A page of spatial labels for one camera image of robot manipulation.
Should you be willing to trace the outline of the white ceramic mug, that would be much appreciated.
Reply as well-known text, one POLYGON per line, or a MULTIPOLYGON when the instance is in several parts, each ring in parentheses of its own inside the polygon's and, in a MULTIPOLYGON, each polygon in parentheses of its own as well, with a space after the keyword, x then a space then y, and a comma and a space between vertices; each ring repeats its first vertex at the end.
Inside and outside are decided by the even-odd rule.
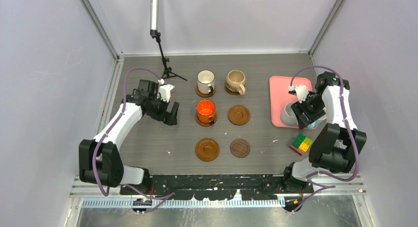
POLYGON ((296 125, 298 125, 296 115, 291 108, 292 104, 293 104, 293 102, 287 103, 285 105, 281 115, 280 115, 281 122, 286 126, 296 126, 296 125))

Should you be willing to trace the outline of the beige ceramic mug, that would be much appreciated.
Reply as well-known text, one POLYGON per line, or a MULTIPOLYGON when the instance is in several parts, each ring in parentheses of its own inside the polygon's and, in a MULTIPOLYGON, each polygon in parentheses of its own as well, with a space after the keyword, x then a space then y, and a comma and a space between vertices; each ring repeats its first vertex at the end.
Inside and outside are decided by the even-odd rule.
POLYGON ((228 73, 226 77, 226 86, 227 88, 240 95, 246 93, 245 89, 246 77, 245 74, 240 70, 232 70, 228 73))

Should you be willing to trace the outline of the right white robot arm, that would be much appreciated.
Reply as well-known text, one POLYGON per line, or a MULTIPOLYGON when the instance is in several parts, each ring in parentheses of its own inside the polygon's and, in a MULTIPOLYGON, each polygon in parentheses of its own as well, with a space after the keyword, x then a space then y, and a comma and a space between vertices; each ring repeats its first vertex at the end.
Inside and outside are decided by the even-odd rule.
POLYGON ((326 124, 311 144, 308 157, 285 168, 281 180, 284 191, 301 191, 308 180, 320 174, 337 179, 338 173, 358 172, 356 161, 367 135, 359 131, 353 121, 349 90, 347 80, 327 71, 317 77, 313 92, 304 85, 289 85, 289 94, 298 98, 291 105, 298 127, 305 129, 322 116, 326 117, 326 124))

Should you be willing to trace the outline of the light blue ceramic mug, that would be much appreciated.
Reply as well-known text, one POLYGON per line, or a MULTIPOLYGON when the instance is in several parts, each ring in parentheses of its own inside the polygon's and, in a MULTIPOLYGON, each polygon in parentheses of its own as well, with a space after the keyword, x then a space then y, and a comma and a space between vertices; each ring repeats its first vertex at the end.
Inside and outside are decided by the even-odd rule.
POLYGON ((311 123, 311 124, 309 124, 309 125, 307 126, 307 129, 309 129, 309 130, 313 130, 313 129, 315 129, 315 128, 316 128, 319 124, 321 124, 324 120, 326 120, 326 119, 322 118, 322 119, 318 119, 318 120, 314 121, 313 123, 311 123))

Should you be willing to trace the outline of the orange ceramic mug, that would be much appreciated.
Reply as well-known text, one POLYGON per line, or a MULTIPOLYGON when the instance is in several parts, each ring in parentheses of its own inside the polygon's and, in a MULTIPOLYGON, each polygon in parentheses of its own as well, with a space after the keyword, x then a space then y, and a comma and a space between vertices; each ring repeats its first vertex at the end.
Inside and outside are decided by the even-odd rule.
POLYGON ((199 101, 196 105, 196 113, 199 114, 198 116, 200 121, 203 123, 209 123, 210 118, 217 113, 214 102, 209 99, 199 101))

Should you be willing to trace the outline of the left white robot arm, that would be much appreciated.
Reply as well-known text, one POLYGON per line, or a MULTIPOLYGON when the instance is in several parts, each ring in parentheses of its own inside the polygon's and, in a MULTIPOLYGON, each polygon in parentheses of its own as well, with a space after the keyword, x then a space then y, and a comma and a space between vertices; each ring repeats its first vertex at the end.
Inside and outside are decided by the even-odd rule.
POLYGON ((106 127, 94 138, 80 142, 80 180, 112 188, 131 184, 138 194, 148 193, 151 188, 149 171, 124 165, 119 150, 133 126, 145 115, 168 126, 177 125, 179 103, 174 102, 171 110, 167 110, 174 88, 162 79, 158 82, 140 80, 138 87, 122 99, 106 127))

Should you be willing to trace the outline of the pink plastic tray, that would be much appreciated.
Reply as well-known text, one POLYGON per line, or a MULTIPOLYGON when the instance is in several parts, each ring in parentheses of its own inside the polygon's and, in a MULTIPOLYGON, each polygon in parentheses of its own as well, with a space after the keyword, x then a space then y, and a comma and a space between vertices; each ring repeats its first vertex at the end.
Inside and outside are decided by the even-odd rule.
POLYGON ((276 127, 298 129, 298 125, 286 126, 280 119, 285 105, 289 102, 297 102, 297 97, 288 92, 291 79, 292 77, 287 76, 272 76, 269 79, 271 121, 276 127))

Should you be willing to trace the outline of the cream ceramic mug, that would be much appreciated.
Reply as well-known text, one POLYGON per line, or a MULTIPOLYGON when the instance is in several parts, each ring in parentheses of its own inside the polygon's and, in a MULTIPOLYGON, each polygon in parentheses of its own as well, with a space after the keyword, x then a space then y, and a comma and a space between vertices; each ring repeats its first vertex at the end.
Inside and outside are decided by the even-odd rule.
POLYGON ((209 95, 215 90, 215 75, 210 70, 202 70, 197 74, 198 91, 202 94, 209 95))

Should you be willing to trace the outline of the dark walnut wooden coaster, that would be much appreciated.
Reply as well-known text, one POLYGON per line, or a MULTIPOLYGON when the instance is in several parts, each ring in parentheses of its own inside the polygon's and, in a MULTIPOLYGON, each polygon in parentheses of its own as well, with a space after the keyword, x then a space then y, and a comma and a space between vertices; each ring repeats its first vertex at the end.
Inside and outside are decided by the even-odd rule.
POLYGON ((237 158, 245 158, 250 153, 250 144, 244 139, 235 139, 230 144, 230 152, 237 158))

